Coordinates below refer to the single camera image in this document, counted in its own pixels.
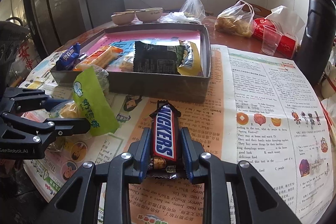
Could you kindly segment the black snack packet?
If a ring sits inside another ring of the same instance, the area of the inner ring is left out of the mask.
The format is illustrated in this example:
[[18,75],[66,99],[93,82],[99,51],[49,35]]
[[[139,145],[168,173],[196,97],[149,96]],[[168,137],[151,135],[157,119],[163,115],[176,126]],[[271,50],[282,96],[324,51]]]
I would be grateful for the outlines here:
[[135,41],[133,71],[178,75],[178,67],[185,54],[185,46],[161,46]]

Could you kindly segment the orange cracker pack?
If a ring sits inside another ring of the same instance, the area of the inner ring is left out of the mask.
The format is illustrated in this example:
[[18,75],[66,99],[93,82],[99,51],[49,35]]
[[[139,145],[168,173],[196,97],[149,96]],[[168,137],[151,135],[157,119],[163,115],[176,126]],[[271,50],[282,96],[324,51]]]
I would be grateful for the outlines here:
[[111,61],[115,60],[123,53],[123,49],[112,45],[102,46],[94,53],[86,57],[83,61],[78,63],[74,70],[84,71],[92,65],[96,65],[104,69]]

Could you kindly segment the clear plastic cup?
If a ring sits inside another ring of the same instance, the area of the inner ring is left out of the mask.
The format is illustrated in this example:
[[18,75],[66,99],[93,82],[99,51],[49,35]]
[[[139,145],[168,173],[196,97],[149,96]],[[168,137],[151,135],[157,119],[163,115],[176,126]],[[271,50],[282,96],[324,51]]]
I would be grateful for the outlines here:
[[282,38],[282,33],[270,26],[264,26],[261,50],[273,56]]

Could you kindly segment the yellow blue snack bar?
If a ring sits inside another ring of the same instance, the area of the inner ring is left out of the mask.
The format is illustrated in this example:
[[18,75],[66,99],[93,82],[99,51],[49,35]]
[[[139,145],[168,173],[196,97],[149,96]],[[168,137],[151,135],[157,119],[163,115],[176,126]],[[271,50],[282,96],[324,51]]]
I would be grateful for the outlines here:
[[201,57],[197,45],[190,41],[179,40],[181,46],[185,47],[181,64],[177,68],[183,76],[202,76]]

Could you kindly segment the left beige bowl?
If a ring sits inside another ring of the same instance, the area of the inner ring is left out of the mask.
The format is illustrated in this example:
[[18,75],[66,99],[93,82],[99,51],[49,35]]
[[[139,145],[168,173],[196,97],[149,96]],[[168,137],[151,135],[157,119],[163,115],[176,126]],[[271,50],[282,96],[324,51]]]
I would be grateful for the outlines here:
[[135,19],[134,11],[124,11],[124,12],[116,12],[111,16],[112,22],[116,25],[126,25],[131,24],[131,22]]

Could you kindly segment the right beige bowl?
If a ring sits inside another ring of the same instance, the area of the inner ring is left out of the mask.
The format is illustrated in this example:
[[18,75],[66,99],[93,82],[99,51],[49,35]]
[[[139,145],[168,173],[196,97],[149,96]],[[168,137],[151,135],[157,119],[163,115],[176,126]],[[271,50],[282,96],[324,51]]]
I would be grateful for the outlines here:
[[156,22],[157,20],[159,20],[159,18],[161,18],[162,13],[163,13],[162,7],[154,7],[135,11],[135,15],[138,18],[138,20],[144,23]]

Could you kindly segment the clear knotted plastic bag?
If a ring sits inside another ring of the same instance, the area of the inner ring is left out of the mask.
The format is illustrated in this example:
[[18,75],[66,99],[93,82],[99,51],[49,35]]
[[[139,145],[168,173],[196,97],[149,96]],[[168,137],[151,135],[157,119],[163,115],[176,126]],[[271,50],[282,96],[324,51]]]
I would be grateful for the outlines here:
[[202,24],[206,17],[201,0],[186,0],[178,12],[170,12],[159,19],[160,23]]

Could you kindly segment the plastic bag of fried snacks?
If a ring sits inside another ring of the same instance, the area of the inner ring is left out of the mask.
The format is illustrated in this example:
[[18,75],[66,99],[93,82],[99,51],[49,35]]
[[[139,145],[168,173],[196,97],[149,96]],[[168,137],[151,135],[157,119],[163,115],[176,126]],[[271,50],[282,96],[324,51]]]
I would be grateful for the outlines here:
[[245,1],[237,1],[233,6],[222,11],[214,24],[218,32],[250,38],[254,33],[252,5]]

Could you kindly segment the clear cookie pack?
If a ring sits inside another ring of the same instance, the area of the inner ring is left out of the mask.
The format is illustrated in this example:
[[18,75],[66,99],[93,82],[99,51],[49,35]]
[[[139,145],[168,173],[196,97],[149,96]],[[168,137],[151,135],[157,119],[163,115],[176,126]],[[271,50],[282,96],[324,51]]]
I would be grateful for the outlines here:
[[127,53],[111,61],[105,70],[108,72],[132,72],[133,61],[134,53]]

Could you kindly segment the green pastry snack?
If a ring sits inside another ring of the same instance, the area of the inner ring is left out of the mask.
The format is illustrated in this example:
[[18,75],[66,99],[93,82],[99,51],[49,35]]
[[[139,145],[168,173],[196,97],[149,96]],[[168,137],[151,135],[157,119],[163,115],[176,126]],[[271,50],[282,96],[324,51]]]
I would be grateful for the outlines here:
[[108,72],[92,65],[80,72],[72,84],[72,98],[55,106],[51,118],[84,118],[90,123],[92,136],[114,133],[119,128],[116,116],[108,104]]

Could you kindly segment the beige bowl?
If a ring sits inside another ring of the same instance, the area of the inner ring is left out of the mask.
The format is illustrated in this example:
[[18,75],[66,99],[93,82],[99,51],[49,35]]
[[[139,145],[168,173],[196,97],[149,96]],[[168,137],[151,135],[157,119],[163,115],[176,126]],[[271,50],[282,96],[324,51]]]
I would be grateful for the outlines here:
[[111,16],[112,22],[116,25],[126,25],[131,24],[131,22],[135,19],[134,11],[124,11],[124,12],[116,12]]
[[162,13],[163,13],[162,7],[154,7],[135,11],[135,15],[138,18],[138,20],[144,23],[156,22],[157,20],[159,20],[159,18],[161,18]]

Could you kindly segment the black thermos bottle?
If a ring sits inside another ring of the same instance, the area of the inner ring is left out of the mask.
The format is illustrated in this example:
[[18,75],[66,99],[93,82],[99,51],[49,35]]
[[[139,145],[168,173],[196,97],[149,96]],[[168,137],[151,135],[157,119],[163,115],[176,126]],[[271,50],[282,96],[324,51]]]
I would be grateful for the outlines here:
[[307,23],[294,62],[314,86],[327,65],[335,37],[335,5],[332,0],[309,0]]

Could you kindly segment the red package with tissue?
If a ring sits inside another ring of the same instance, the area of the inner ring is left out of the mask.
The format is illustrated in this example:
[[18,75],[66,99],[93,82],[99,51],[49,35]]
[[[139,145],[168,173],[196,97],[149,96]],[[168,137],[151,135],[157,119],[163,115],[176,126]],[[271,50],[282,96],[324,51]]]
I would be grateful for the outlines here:
[[282,37],[277,46],[277,51],[288,59],[292,59],[298,46],[298,32],[305,26],[305,22],[293,10],[286,6],[278,6],[271,10],[265,18],[253,20],[253,37],[262,41],[264,26],[268,26],[280,34]]

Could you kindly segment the blue Oreo pack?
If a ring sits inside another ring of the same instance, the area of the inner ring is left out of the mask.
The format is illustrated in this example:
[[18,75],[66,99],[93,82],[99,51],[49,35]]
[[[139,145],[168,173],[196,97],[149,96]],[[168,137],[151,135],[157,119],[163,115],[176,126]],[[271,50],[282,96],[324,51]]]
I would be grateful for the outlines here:
[[75,62],[80,55],[80,44],[70,46],[56,61],[57,71],[70,71],[74,68]]

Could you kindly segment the Snickers bar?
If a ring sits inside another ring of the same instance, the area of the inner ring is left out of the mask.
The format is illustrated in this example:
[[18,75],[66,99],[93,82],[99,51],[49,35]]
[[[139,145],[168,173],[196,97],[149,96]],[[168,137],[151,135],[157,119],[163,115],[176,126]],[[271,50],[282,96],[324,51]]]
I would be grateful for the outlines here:
[[151,177],[175,179],[183,170],[178,111],[169,101],[157,101],[150,114],[151,149],[148,174]]

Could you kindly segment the wooden chair back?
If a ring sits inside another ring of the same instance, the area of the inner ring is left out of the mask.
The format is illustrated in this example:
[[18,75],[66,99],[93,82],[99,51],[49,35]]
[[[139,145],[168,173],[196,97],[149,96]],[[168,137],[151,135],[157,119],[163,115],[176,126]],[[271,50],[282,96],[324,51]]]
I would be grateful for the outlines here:
[[254,16],[253,16],[254,19],[265,18],[266,16],[271,14],[270,10],[268,10],[268,9],[262,7],[262,6],[253,4],[253,3],[245,2],[243,0],[237,1],[235,3],[234,7],[235,6],[238,7],[238,15],[241,15],[245,19],[249,19],[250,16],[251,16],[250,7],[252,7],[252,9],[254,11]]

